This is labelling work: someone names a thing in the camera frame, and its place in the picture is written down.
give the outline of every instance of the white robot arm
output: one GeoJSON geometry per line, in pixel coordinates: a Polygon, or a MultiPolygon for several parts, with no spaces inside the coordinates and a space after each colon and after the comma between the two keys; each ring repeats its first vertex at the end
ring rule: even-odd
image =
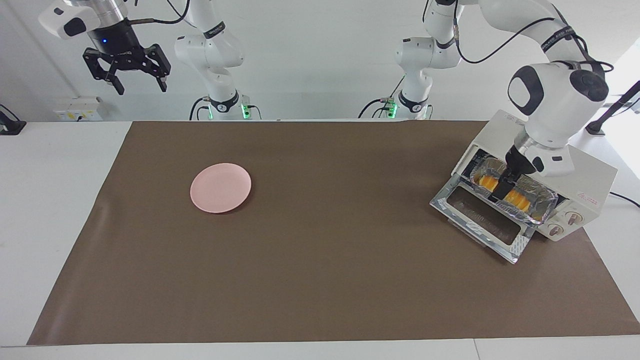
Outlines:
{"type": "MultiPolygon", "coordinates": [[[[460,16],[464,6],[472,4],[480,5],[494,28],[537,41],[551,61],[522,67],[509,84],[511,102],[529,120],[506,155],[508,170],[495,193],[502,199],[521,175],[539,172],[541,176],[563,176],[573,172],[568,141],[603,105],[609,87],[601,63],[590,57],[586,44],[578,41],[582,38],[546,0],[432,0],[425,24],[433,38],[405,40],[397,54],[408,78],[421,67],[418,71],[424,75],[427,64],[439,69],[457,66],[461,52],[455,15],[457,12],[460,16]],[[423,47],[424,42],[431,47],[423,47]],[[415,60],[421,55],[423,59],[415,60]]],[[[428,95],[431,84],[419,88],[415,79],[413,76],[413,83],[400,93],[402,105],[407,99],[426,102],[420,91],[426,89],[428,95]]]]}
{"type": "Polygon", "coordinates": [[[146,72],[156,78],[165,92],[171,64],[160,45],[148,48],[140,45],[127,18],[125,1],[55,0],[38,20],[48,32],[62,39],[86,33],[95,49],[85,50],[84,62],[94,79],[113,85],[118,94],[124,94],[124,86],[116,76],[118,70],[146,72]],[[108,70],[102,68],[100,59],[109,64],[108,70]]]}
{"type": "Polygon", "coordinates": [[[178,59],[196,70],[204,80],[209,96],[209,109],[217,120],[247,119],[248,98],[238,92],[227,68],[244,62],[240,41],[219,18],[215,1],[191,0],[188,21],[202,34],[178,38],[178,59]]]}

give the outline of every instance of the round plate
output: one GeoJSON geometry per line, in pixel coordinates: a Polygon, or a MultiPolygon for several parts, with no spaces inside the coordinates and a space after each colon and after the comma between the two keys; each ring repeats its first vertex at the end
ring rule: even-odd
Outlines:
{"type": "Polygon", "coordinates": [[[191,200],[202,211],[222,214],[240,206],[251,192],[251,176],[235,164],[206,168],[191,184],[191,200]]]}

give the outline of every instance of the white table surface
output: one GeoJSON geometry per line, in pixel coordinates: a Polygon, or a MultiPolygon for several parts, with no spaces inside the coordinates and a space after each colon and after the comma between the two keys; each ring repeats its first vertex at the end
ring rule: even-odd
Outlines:
{"type": "MultiPolygon", "coordinates": [[[[640,336],[25,347],[130,125],[30,123],[0,138],[0,359],[640,359],[640,336]]],[[[572,144],[619,169],[613,191],[640,199],[606,138],[572,144]]],[[[640,209],[610,197],[586,230],[640,317],[640,209]]]]}

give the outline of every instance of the black label band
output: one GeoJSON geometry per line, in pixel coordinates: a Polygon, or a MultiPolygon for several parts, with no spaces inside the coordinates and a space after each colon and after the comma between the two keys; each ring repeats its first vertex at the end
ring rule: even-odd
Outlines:
{"type": "Polygon", "coordinates": [[[236,90],[236,94],[227,101],[218,102],[214,99],[211,99],[209,102],[216,108],[219,113],[228,113],[231,108],[233,108],[234,105],[238,103],[238,100],[240,100],[240,94],[236,90]]]}
{"type": "Polygon", "coordinates": [[[540,47],[542,48],[542,51],[546,53],[549,49],[551,49],[551,47],[553,47],[553,45],[556,45],[558,41],[562,39],[571,40],[574,35],[575,35],[575,30],[573,30],[571,26],[567,26],[563,29],[556,31],[540,47]]]}
{"type": "Polygon", "coordinates": [[[214,36],[216,36],[217,34],[220,34],[222,31],[224,31],[227,28],[227,25],[225,25],[225,22],[221,22],[218,25],[216,25],[213,29],[207,31],[204,34],[204,37],[207,39],[210,39],[214,36]]]}
{"type": "Polygon", "coordinates": [[[400,92],[400,96],[398,97],[398,99],[400,100],[400,103],[404,105],[404,107],[408,108],[410,112],[415,114],[424,109],[424,106],[427,104],[427,100],[429,100],[429,97],[427,96],[427,98],[421,102],[415,102],[405,98],[404,94],[400,92]]]}

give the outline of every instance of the aluminum foil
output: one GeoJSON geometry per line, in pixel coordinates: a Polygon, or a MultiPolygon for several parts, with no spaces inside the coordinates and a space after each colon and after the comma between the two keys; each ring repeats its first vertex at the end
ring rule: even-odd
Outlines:
{"type": "MultiPolygon", "coordinates": [[[[503,161],[491,156],[485,157],[485,159],[471,171],[470,180],[474,191],[485,199],[488,199],[491,191],[479,184],[480,178],[483,176],[491,176],[498,179],[506,168],[507,165],[503,161]]],[[[528,176],[520,177],[514,190],[524,195],[527,200],[531,202],[528,211],[522,211],[517,206],[505,200],[498,201],[496,205],[517,221],[537,225],[544,224],[551,215],[551,212],[556,208],[558,202],[557,193],[549,190],[549,188],[528,176]]]]}

